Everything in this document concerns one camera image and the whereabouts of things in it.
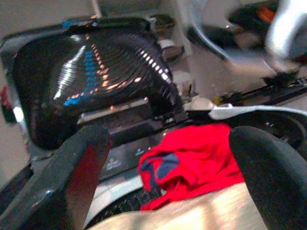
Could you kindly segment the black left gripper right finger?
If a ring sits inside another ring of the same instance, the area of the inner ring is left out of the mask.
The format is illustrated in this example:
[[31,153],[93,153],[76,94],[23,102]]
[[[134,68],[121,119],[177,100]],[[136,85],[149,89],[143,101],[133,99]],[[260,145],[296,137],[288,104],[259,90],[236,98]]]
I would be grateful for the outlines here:
[[307,161],[288,143],[251,126],[229,144],[268,230],[307,230]]

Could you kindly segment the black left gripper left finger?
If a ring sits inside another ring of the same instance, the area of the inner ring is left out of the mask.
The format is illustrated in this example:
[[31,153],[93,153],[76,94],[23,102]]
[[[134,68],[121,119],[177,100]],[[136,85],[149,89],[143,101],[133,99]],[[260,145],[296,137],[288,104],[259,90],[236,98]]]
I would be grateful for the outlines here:
[[109,131],[81,128],[0,189],[0,230],[83,230],[111,148]]

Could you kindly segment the red garment with blue trim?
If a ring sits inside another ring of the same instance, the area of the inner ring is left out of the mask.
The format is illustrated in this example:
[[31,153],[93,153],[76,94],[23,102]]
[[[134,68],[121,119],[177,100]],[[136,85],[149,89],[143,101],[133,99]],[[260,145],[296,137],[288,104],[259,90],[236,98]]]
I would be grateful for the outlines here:
[[225,123],[187,126],[167,133],[144,153],[138,165],[144,190],[165,194],[141,210],[157,210],[244,182],[229,145],[231,130]]

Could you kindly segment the dark grey top-load washing machine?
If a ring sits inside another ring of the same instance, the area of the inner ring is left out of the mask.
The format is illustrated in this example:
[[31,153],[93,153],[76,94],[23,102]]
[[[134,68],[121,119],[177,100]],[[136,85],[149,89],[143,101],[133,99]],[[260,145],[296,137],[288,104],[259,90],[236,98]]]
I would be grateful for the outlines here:
[[[148,118],[143,113],[147,107],[149,104],[144,103],[81,116],[79,130],[85,126],[99,125],[105,127],[111,137],[111,148],[100,173],[98,185],[101,180],[122,172],[132,169],[137,171],[138,162],[144,153],[158,145],[167,133],[189,125],[222,122],[231,127],[256,127],[286,141],[301,153],[306,152],[304,144],[307,142],[307,116],[278,111],[255,111],[225,120],[213,120],[208,116],[211,110],[191,111],[188,105],[182,114]],[[47,159],[55,151],[33,150],[30,163]]]

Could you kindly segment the steel washer drum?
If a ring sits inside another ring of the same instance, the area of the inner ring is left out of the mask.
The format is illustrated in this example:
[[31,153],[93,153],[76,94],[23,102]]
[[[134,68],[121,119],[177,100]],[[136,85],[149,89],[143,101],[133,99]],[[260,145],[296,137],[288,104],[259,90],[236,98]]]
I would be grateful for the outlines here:
[[163,193],[159,189],[145,191],[135,169],[101,180],[83,228],[88,229],[117,214],[139,211],[142,205],[160,197]]

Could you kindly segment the dark glass washer lid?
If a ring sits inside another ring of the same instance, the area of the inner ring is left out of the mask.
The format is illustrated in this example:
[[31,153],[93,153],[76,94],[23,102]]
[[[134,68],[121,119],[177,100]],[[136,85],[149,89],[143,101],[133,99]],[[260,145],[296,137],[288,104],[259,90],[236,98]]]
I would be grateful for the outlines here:
[[150,23],[90,19],[5,36],[0,58],[15,87],[30,140],[57,149],[83,113],[147,99],[148,118],[183,112]]

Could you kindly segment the beige cloth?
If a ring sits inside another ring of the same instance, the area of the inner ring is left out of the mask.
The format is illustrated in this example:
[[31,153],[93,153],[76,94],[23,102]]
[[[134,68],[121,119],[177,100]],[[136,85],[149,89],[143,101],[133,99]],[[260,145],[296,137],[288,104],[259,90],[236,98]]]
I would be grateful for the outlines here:
[[89,230],[268,230],[245,183],[229,186],[155,211],[107,218]]

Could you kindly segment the kitchen shelf rack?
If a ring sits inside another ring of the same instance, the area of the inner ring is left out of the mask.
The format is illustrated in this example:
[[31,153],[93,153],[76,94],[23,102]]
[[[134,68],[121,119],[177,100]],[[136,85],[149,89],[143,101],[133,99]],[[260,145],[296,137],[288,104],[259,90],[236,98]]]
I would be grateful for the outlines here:
[[[163,39],[171,39],[175,42],[175,39],[172,38],[172,35],[175,31],[175,26],[163,29],[163,30],[156,30],[154,28],[154,23],[150,20],[149,22],[151,24],[152,31],[156,34],[158,41]],[[180,58],[185,52],[184,46],[175,45],[173,47],[162,49],[162,53],[164,55],[164,58],[167,62],[175,62],[178,58]]]

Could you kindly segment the white bowl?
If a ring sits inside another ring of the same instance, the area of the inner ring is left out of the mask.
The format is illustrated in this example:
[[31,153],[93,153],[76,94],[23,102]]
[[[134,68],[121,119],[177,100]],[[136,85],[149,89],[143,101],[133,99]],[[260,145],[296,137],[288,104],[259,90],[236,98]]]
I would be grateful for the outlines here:
[[159,40],[158,43],[162,49],[173,47],[176,45],[175,42],[171,39]]

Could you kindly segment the dark green bowl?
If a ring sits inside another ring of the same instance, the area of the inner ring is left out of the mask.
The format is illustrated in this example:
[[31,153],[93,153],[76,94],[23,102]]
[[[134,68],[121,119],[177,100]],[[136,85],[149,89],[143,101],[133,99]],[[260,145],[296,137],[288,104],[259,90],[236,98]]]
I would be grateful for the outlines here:
[[175,20],[168,14],[154,14],[150,16],[156,30],[163,30],[175,26]]

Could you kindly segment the red and black wall fitting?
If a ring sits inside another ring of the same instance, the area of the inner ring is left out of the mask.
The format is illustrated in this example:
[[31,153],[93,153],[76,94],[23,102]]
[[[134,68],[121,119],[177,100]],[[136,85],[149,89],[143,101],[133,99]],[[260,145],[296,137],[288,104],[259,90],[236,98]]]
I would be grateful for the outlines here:
[[11,106],[11,103],[8,97],[7,86],[4,86],[0,90],[0,107],[2,110],[4,120],[9,124],[12,124],[13,122],[15,122],[15,117],[13,114],[12,106]]

